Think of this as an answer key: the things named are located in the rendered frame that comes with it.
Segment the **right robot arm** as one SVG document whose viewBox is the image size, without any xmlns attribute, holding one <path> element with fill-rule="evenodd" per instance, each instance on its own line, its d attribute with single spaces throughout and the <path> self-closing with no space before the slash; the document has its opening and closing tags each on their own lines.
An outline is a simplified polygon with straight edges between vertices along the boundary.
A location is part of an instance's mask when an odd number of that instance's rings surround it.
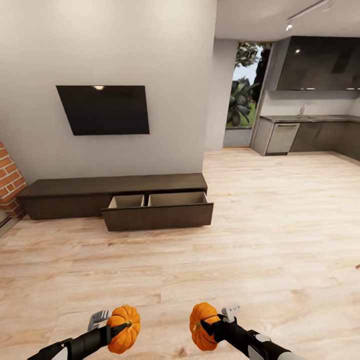
<svg viewBox="0 0 360 360">
<path fill-rule="evenodd" d="M 201 320 L 201 325 L 209 336 L 214 334 L 218 343 L 226 340 L 250 360 L 310 360 L 283 348 L 264 334 L 253 329 L 245 330 L 237 324 L 234 313 L 240 312 L 239 303 L 224 307 L 217 316 L 219 321 L 209 324 Z"/>
</svg>

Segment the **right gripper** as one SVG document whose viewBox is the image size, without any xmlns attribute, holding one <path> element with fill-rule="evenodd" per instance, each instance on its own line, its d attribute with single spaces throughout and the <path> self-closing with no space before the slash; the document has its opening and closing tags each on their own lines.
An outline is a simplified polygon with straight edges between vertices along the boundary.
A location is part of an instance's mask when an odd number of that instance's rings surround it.
<svg viewBox="0 0 360 360">
<path fill-rule="evenodd" d="M 223 321 L 223 317 L 225 317 L 225 315 L 218 314 L 217 316 L 220 318 L 219 321 L 214 322 L 213 324 L 209 324 L 201 320 L 201 325 L 209 336 L 214 334 L 214 340 L 216 342 L 220 343 L 223 340 L 226 340 L 235 347 L 235 336 L 238 333 L 238 330 L 241 328 L 241 326 L 237 324 L 237 318 L 235 317 L 234 322 L 229 323 L 227 321 Z"/>
</svg>

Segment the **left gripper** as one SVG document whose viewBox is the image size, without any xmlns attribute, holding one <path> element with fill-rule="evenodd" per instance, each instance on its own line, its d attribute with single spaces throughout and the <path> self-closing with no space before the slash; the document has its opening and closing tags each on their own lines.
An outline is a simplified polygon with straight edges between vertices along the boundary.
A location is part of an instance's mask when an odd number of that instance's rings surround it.
<svg viewBox="0 0 360 360">
<path fill-rule="evenodd" d="M 100 348 L 108 346 L 112 342 L 112 338 L 117 336 L 128 326 L 127 323 L 111 327 L 111 325 L 106 325 L 101 328 L 95 328 L 81 334 L 84 341 L 84 352 L 81 360 L 92 355 L 94 352 L 98 351 Z"/>
</svg>

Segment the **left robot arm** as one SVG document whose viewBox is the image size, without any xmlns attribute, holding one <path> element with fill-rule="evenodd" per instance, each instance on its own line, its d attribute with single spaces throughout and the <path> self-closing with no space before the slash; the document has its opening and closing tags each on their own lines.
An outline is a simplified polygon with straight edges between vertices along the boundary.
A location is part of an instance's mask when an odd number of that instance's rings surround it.
<svg viewBox="0 0 360 360">
<path fill-rule="evenodd" d="M 90 317 L 86 333 L 77 338 L 67 338 L 60 342 L 55 342 L 38 351 L 27 360 L 83 360 L 92 355 L 100 348 L 108 346 L 112 338 L 122 332 L 127 323 L 111 327 L 106 325 L 101 327 L 101 322 L 109 320 L 112 316 L 110 310 L 102 310 Z"/>
</svg>

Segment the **pumpkin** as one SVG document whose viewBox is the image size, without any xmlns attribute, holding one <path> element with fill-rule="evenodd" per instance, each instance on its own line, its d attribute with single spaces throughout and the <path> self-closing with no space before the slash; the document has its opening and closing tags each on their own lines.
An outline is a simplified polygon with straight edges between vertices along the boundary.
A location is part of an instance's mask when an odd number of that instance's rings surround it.
<svg viewBox="0 0 360 360">
<path fill-rule="evenodd" d="M 111 343 L 107 346 L 108 351 L 121 355 L 129 350 L 140 332 L 140 320 L 141 317 L 135 307 L 123 305 L 115 308 L 111 313 L 111 318 L 107 320 L 106 326 L 110 325 L 113 328 L 126 323 L 127 327 L 112 338 Z"/>
<path fill-rule="evenodd" d="M 201 324 L 201 320 L 213 324 L 221 319 L 214 306 L 207 302 L 196 304 L 189 317 L 189 329 L 193 342 L 202 351 L 214 351 L 217 348 L 218 342 L 214 340 L 214 334 L 209 336 Z"/>
</svg>

